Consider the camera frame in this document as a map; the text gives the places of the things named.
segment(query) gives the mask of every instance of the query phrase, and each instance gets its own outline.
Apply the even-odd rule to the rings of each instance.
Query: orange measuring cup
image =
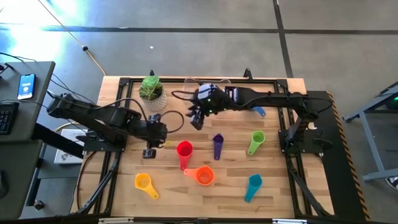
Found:
[[[156,192],[152,181],[148,174],[137,174],[136,175],[136,188],[145,191],[153,199],[158,199],[159,194]]]
[[[184,175],[194,178],[199,184],[204,186],[210,185],[215,179],[213,170],[208,166],[196,169],[185,169]]]

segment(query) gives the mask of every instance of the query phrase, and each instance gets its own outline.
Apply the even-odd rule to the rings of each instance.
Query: yellow measuring cup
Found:
[[[158,199],[159,194],[152,186],[152,181],[148,174],[137,174],[136,175],[136,188],[145,191],[153,199]]]

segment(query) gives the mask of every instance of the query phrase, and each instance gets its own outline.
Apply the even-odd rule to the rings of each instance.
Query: white pot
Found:
[[[159,98],[157,98],[155,100],[150,100],[150,101],[142,99],[142,101],[144,102],[145,107],[148,108],[150,111],[160,111],[167,104],[167,96],[163,89],[162,95]]]

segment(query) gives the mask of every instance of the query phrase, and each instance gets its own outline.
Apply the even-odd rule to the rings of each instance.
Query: succulent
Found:
[[[139,89],[139,97],[143,100],[156,100],[158,99],[163,92],[162,83],[159,80],[158,76],[152,75],[145,77],[142,81],[141,87]]]

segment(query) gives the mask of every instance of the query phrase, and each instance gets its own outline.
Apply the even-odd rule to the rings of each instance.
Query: green cup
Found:
[[[251,143],[248,150],[248,154],[252,156],[256,149],[266,140],[266,136],[262,131],[255,131],[251,136]]]

